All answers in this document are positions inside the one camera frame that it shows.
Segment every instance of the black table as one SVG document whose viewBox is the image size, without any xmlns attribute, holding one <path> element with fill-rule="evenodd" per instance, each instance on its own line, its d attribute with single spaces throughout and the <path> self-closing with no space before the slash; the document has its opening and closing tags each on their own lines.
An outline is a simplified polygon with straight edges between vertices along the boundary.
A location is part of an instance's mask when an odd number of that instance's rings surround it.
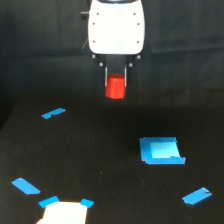
<svg viewBox="0 0 224 224">
<path fill-rule="evenodd" d="M 57 108 L 66 112 L 45 120 Z M 139 138 L 176 137 L 185 165 L 141 161 Z M 0 217 L 36 223 L 38 202 L 95 202 L 86 224 L 180 224 L 224 221 L 224 109 L 25 105 L 14 108 L 0 133 Z M 25 195 L 22 177 L 41 190 Z M 205 187 L 196 206 L 182 197 Z"/>
</svg>

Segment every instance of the white square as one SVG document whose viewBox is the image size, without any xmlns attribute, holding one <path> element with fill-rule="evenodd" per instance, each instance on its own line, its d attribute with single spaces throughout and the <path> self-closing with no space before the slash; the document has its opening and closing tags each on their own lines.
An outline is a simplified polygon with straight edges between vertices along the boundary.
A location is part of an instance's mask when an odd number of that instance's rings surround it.
<svg viewBox="0 0 224 224">
<path fill-rule="evenodd" d="M 74 202 L 55 202 L 46 207 L 44 224 L 85 224 L 87 207 Z"/>
</svg>

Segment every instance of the black background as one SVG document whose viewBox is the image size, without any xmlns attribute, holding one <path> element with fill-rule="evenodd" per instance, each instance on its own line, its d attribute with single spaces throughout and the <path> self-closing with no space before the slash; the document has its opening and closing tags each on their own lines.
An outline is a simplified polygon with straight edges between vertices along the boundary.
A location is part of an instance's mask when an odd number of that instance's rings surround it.
<svg viewBox="0 0 224 224">
<path fill-rule="evenodd" d="M 142 0 L 146 39 L 127 96 L 105 97 L 104 71 L 87 56 L 12 58 L 80 49 L 86 1 L 0 2 L 0 214 L 35 223 L 38 201 L 89 198 L 91 223 L 223 222 L 224 28 L 221 0 Z M 41 115 L 67 111 L 49 120 Z M 139 138 L 176 137 L 184 166 L 149 166 Z M 23 177 L 41 190 L 25 196 Z M 213 197 L 190 207 L 201 188 Z"/>
</svg>

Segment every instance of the blue tape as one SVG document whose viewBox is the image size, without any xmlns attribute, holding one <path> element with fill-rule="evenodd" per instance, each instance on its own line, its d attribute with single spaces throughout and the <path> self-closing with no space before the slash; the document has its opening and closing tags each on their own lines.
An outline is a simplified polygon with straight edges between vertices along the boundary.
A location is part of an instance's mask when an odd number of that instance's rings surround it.
<svg viewBox="0 0 224 224">
<path fill-rule="evenodd" d="M 49 119 L 51 117 L 51 115 L 58 115 L 58 114 L 61 114 L 63 112 L 65 112 L 65 109 L 58 108 L 56 110 L 53 110 L 49 113 L 46 113 L 46 114 L 42 115 L 42 117 L 45 118 L 45 119 Z"/>
<path fill-rule="evenodd" d="M 147 142 L 176 142 L 177 139 L 175 137 L 144 137 Z"/>
<path fill-rule="evenodd" d="M 94 202 L 87 200 L 87 199 L 82 199 L 81 205 L 85 205 L 88 208 L 91 208 L 93 206 Z"/>
<path fill-rule="evenodd" d="M 141 158 L 147 164 L 185 164 L 174 137 L 140 138 Z"/>
<path fill-rule="evenodd" d="M 46 206 L 50 205 L 50 204 L 53 204 L 55 202 L 58 202 L 59 199 L 57 196 L 54 196 L 54 197 L 51 197 L 51 198 L 48 198 L 44 201 L 41 201 L 39 202 L 39 205 L 42 207 L 42 208 L 45 208 Z"/>
<path fill-rule="evenodd" d="M 183 197 L 182 199 L 184 200 L 185 203 L 194 205 L 198 203 L 199 201 L 204 200 L 207 197 L 210 197 L 212 194 L 209 193 L 209 190 L 206 188 L 201 188 L 197 191 L 194 191 L 193 193 Z"/>
<path fill-rule="evenodd" d="M 23 191 L 25 194 L 39 194 L 40 190 L 35 188 L 32 184 L 24 180 L 23 178 L 18 178 L 12 182 L 17 188 Z"/>
</svg>

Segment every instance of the red cube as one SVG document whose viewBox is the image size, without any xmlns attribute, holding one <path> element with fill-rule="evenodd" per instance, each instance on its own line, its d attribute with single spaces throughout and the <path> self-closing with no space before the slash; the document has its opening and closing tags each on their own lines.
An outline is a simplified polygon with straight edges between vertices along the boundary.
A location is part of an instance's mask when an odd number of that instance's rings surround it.
<svg viewBox="0 0 224 224">
<path fill-rule="evenodd" d="M 106 96 L 112 99 L 125 97 L 125 77 L 121 74 L 112 74 L 107 78 Z"/>
</svg>

